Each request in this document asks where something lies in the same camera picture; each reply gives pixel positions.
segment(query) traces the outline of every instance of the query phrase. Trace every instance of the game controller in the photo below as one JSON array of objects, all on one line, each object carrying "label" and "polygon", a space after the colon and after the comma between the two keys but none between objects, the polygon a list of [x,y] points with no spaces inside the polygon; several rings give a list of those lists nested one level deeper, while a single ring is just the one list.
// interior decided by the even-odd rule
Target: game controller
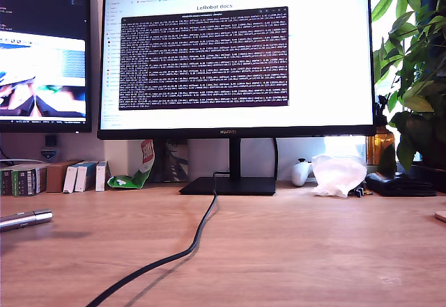
[{"label": "game controller", "polygon": [[301,187],[307,181],[308,175],[313,172],[313,166],[311,162],[306,162],[305,159],[299,159],[297,163],[291,169],[291,182],[297,187]]}]

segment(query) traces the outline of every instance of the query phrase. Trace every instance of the monitor bezel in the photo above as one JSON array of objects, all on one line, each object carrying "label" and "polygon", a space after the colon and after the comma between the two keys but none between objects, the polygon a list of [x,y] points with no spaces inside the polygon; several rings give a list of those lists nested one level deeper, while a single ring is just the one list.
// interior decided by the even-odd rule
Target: monitor bezel
[{"label": "monitor bezel", "polygon": [[[371,0],[369,8],[369,45],[371,70],[371,97],[375,98],[374,62],[371,34]],[[299,136],[364,135],[376,133],[376,105],[372,102],[372,125],[323,125],[289,127],[243,127],[243,128],[177,128],[177,129],[101,129],[102,117],[102,77],[104,67],[104,30],[105,2],[102,0],[102,33],[100,56],[100,94],[97,137],[101,140],[139,140],[139,139],[227,139],[227,138],[286,138]]]},{"label": "monitor bezel", "polygon": [[89,25],[85,39],[85,123],[33,123],[36,120],[30,120],[29,123],[0,122],[1,133],[91,133],[91,0],[86,0],[86,5]]}]

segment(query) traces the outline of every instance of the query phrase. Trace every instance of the huawei logo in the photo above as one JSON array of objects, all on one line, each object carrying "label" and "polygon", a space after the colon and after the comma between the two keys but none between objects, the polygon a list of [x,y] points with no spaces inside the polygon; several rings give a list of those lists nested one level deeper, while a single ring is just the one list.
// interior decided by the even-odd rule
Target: huawei logo
[{"label": "huawei logo", "polygon": [[237,131],[235,129],[222,129],[220,134],[237,134]]}]

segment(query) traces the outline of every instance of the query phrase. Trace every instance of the terminal window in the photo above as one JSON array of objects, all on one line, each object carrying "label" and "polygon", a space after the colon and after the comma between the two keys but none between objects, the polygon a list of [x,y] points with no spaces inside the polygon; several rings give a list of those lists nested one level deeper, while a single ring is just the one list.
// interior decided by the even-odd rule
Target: terminal window
[{"label": "terminal window", "polygon": [[287,7],[124,17],[119,109],[289,104]]}]

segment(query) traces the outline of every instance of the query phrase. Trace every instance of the monitor screen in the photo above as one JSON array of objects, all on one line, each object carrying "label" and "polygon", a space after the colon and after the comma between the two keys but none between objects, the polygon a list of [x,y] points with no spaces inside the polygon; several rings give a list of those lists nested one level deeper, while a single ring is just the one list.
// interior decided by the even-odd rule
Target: monitor screen
[{"label": "monitor screen", "polygon": [[0,0],[0,131],[90,131],[90,0]]},{"label": "monitor screen", "polygon": [[104,0],[98,136],[366,134],[370,0]]}]

